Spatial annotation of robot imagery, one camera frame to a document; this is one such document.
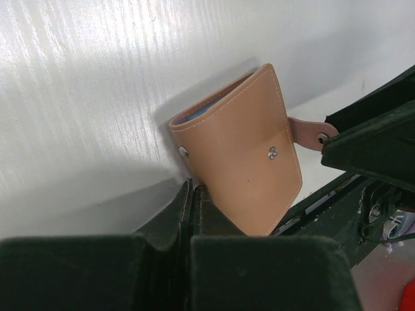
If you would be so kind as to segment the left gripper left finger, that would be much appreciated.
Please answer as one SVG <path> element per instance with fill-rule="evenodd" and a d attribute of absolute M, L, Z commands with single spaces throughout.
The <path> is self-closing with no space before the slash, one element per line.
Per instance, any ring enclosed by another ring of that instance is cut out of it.
<path fill-rule="evenodd" d="M 2 310 L 184 310 L 193 182 L 134 233 L 1 241 Z"/>

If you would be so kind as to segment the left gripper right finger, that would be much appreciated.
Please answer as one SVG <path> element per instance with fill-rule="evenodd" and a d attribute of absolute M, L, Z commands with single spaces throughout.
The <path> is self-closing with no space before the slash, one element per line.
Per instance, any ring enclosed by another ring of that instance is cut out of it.
<path fill-rule="evenodd" d="M 360 310 L 346 253 L 312 235 L 242 234 L 196 189 L 189 252 L 191 310 Z"/>

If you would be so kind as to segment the tan leather card holder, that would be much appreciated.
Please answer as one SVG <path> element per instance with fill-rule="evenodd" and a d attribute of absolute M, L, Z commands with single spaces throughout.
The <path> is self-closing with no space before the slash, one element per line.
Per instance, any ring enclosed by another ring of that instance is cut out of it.
<path fill-rule="evenodd" d="M 302 188 L 296 145 L 321 151 L 338 130 L 289 117 L 267 63 L 177 114 L 169 129 L 216 207 L 248 236 L 268 236 Z"/>

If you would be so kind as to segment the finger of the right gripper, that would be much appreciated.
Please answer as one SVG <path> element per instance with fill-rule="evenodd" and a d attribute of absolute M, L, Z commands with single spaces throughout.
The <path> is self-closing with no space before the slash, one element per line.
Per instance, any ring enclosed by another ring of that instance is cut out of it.
<path fill-rule="evenodd" d="M 414 68 L 326 117 L 322 164 L 414 191 Z"/>

